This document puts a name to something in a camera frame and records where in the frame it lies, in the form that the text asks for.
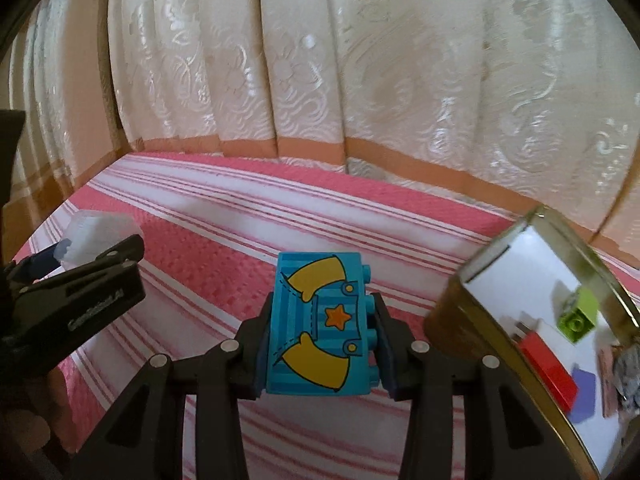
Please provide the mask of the green toy brick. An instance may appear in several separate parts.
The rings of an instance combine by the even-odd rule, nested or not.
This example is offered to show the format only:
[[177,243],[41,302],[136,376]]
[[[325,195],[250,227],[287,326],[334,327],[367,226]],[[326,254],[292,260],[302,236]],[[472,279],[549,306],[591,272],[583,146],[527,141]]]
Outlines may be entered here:
[[580,285],[563,302],[556,326],[569,342],[577,344],[596,327],[599,308],[596,295]]

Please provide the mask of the pink striped bedspread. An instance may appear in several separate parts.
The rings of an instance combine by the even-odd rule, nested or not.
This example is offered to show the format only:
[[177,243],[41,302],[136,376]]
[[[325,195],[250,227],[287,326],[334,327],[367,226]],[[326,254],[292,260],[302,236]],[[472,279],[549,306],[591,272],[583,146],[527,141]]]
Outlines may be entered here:
[[[80,210],[141,226],[146,299],[61,364],[79,442],[157,351],[204,353],[257,315],[284,250],[358,250],[390,313],[416,332],[462,262],[514,222],[504,211],[322,170],[222,158],[126,155],[29,239],[61,238]],[[409,404],[262,396],[239,405],[251,479],[395,479]]]

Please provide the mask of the white cork-sided box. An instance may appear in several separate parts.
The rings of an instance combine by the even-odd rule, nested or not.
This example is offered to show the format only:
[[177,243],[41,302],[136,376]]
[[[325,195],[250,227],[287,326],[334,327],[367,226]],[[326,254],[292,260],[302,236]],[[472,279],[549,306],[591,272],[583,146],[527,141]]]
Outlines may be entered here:
[[538,330],[539,318],[522,311],[518,316],[503,315],[499,322],[513,341],[520,342],[526,335]]

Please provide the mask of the blue patterned toy block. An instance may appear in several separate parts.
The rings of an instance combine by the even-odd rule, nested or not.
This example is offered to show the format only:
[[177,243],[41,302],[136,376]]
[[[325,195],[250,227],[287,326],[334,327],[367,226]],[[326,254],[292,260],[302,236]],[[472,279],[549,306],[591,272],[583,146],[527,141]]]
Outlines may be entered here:
[[282,252],[271,304],[266,391],[366,396],[380,381],[369,326],[371,268],[358,252]]

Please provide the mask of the gold metal tin box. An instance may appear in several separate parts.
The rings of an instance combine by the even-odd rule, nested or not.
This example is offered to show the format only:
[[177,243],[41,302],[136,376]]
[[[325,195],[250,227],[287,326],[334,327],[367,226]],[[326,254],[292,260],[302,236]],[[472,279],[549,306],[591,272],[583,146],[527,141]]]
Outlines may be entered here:
[[[605,301],[604,317],[613,324],[612,332],[619,341],[612,346],[630,347],[639,340],[639,305],[631,298],[631,294],[623,286],[620,277],[614,274],[582,238],[570,227],[559,212],[546,206],[539,206],[529,211],[514,223],[522,222],[529,226],[536,224],[540,218],[547,218],[562,237],[567,238],[570,246],[587,260],[597,275],[604,281],[604,286],[613,296]],[[496,236],[496,240],[505,231]],[[480,248],[474,256],[482,254],[485,247]],[[436,308],[427,315],[424,321],[424,333],[427,338],[443,352],[460,356],[460,358],[476,359],[493,354],[501,362],[514,371],[525,391],[535,401],[537,408],[546,416],[554,432],[560,437],[570,457],[574,458],[578,471],[585,479],[635,479],[639,475],[639,419],[636,415],[615,415],[626,425],[622,437],[622,446],[617,453],[614,466],[606,476],[602,476],[598,467],[590,457],[582,439],[572,422],[564,414],[552,398],[551,393],[523,356],[518,345],[498,324],[487,310],[463,287],[460,280],[460,266],[449,279],[446,290],[440,296]]]

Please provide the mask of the red toy brick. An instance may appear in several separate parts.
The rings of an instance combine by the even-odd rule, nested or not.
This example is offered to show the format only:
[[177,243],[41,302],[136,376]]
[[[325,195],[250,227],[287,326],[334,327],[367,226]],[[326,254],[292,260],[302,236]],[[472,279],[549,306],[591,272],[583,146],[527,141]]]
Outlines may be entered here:
[[528,332],[518,343],[518,348],[541,378],[561,411],[568,414],[578,393],[578,387],[570,373],[535,332]]

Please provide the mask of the cream floral curtain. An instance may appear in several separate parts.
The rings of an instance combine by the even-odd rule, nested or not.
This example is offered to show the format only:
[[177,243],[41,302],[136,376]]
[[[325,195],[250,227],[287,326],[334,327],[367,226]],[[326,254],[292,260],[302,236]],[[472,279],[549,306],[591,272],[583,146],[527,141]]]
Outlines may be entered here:
[[639,0],[28,0],[1,104],[26,115],[6,256],[142,151],[543,203],[639,261]]

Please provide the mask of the white paper tin liner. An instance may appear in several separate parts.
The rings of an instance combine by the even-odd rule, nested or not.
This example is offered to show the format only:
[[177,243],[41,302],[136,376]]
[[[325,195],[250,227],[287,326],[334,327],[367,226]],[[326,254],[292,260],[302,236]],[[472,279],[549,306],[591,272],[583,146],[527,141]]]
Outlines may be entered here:
[[[505,332],[515,334],[518,322],[538,330],[567,370],[579,368],[596,376],[592,413],[571,414],[570,421],[598,471],[606,476],[620,452],[626,425],[615,415],[603,415],[597,351],[620,340],[604,317],[605,301],[613,297],[604,281],[547,218],[513,226],[465,263],[460,280]],[[572,344],[556,321],[564,302],[582,285],[598,297],[599,313],[593,329]]]

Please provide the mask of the black glossy bundle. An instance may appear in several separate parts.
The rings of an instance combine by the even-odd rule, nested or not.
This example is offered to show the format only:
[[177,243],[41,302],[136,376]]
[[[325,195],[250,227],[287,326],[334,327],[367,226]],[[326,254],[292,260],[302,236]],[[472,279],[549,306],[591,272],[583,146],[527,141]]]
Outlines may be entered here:
[[639,346],[625,349],[614,362],[614,386],[620,396],[620,406],[626,411],[639,408]]

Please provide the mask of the purple cube block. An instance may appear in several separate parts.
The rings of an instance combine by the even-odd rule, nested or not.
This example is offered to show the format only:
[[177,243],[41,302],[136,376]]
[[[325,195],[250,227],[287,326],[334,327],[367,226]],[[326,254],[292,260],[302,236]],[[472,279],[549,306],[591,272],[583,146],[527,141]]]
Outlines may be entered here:
[[577,386],[577,394],[573,407],[568,413],[568,419],[577,425],[594,416],[597,378],[595,374],[577,366],[572,370],[572,378]]

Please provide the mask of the copper embossed tin lid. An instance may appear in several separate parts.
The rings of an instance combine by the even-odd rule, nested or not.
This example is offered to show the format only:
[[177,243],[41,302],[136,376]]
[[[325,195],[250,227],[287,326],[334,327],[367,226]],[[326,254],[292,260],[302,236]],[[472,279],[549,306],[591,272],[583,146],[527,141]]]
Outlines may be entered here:
[[611,418],[618,411],[618,392],[614,380],[614,363],[616,356],[620,354],[621,348],[621,346],[608,344],[598,350],[602,414],[604,418]]

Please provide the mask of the white translucent plastic box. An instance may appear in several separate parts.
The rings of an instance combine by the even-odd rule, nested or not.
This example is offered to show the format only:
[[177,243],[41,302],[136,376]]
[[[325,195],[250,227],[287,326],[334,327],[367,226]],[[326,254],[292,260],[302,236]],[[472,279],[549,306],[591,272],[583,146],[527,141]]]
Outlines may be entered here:
[[131,235],[143,235],[129,214],[95,210],[78,210],[70,218],[53,257],[64,270],[93,261],[108,248]]

